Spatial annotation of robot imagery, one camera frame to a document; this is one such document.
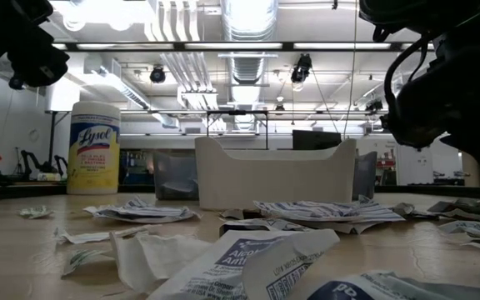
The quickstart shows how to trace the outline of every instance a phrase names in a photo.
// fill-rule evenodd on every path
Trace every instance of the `metal frame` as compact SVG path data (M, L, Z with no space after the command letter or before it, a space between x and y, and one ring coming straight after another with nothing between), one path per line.
M229 116L245 116L247 114L252 114L255 118L257 118L256 115L258 114L263 114L264 116L266 116L266 150L269 150L269 144L268 144L268 124L269 124L269 113L268 111L245 111L245 110L229 110L229 111L207 111L207 137L210 136L210 132L208 131L208 128L210 127L210 125L212 125L209 120L210 120L210 116L213 115L213 114L217 114L218 118L220 118L223 114L227 114Z
M405 45L412 44L410 42L384 42L390 44L386 48L375 47L375 42L62 42L59 48L69 53L178 53L178 52L214 52L214 53L231 53L231 52L325 52L325 53L400 53L405 49ZM280 44L280 47L261 47L261 43ZM302 44L303 46L312 45L312 47L296 48L294 44ZM319 47L320 44L338 45L338 44L360 44L372 45L372 47ZM213 47L218 44L226 45L224 47Z
M71 112L56 112L56 111L48 111L46 113L51 114L51 128L49 132L49 157L47 158L47 162L49 165L53 165L53 144L55 143L55 128L57 125L67 117ZM64 113L62 117L57 120L58 113Z

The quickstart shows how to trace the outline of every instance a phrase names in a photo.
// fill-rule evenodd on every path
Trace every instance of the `spotlight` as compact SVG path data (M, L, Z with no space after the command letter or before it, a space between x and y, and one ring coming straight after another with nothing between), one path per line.
M308 70L310 70L312 67L313 61L310 58L310 55L308 53L301 54L296 67L293 69L292 77L290 79L292 79L293 83L303 83L309 75Z
M164 66L162 65L155 65L153 66L153 71L151 72L151 76L149 76L152 83L163 83L166 81L166 74L164 73Z

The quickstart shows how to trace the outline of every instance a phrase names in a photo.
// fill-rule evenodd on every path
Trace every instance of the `ceiling light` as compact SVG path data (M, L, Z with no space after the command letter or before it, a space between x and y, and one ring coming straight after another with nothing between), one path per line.
M210 49L241 49L241 50L259 50L259 49L281 49L283 45L280 42L189 42L185 45L186 49L191 50L210 50Z
M138 50L173 50L173 44L171 43L162 43L162 42L146 42L146 43L128 43L128 42L119 42L119 43L86 43L80 42L77 44L77 47L81 50L127 50L127 51L138 51Z
M183 110L163 110L163 111L160 111L160 110L157 110L157 111L152 111L153 113L165 113L165 114L206 114L207 111L190 111L190 110L186 110L186 111L183 111Z
M268 53L218 53L219 58L279 58L277 54Z
M314 9L330 9L330 10L335 10L333 3L282 3L279 4L279 9L287 9L287 10L314 10ZM355 6L354 3L340 3L338 4L338 8L336 10L352 10L352 11L357 11L357 7Z
M392 46L389 42L296 42L293 48L297 50L379 50L389 49Z
M121 114L148 114L148 111L122 110Z
M402 46L401 46L401 49L402 50L406 50L407 48L409 48L412 44L411 43L404 43ZM427 50L434 50L434 45L429 43L427 45Z
M55 43L52 45L53 47L55 47L56 49L58 50L68 50L68 48L66 47L66 45L64 44L61 44L61 43Z

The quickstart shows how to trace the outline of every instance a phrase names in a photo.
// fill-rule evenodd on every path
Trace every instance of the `barcode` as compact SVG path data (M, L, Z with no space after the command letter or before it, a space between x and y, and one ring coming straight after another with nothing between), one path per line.
M305 263L299 267L296 267L292 271L280 277L277 281L266 287L267 294L272 300L283 300L286 298L293 285L299 280L299 278L307 271L310 263Z

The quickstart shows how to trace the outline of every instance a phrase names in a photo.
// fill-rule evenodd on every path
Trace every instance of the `workbench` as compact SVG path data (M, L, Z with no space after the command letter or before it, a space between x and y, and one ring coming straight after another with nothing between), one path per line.
M145 299L128 291L119 281L113 260L81 266L61 279L66 256L77 249L110 249L110 243L57 245L55 228L70 234L97 233L132 228L138 224L94 219L83 208L124 204L134 194L112 196L48 196L0 200L0 299ZM150 203L153 194L138 194ZM376 194L386 205L412 203L426 210L440 200L454 198L415 194ZM17 210L46 205L54 213L45 219L28 220ZM197 202L157 202L158 206L188 206L200 211ZM218 239L223 224L218 212L202 212L201 220L163 224L162 235L194 235L204 241ZM308 269L301 280L314 281L317 274L335 278L371 270L394 271L432 283L454 283L480 287L480 249L458 246L437 230L445 223L431 221L381 224L362 235L338 234L341 242Z

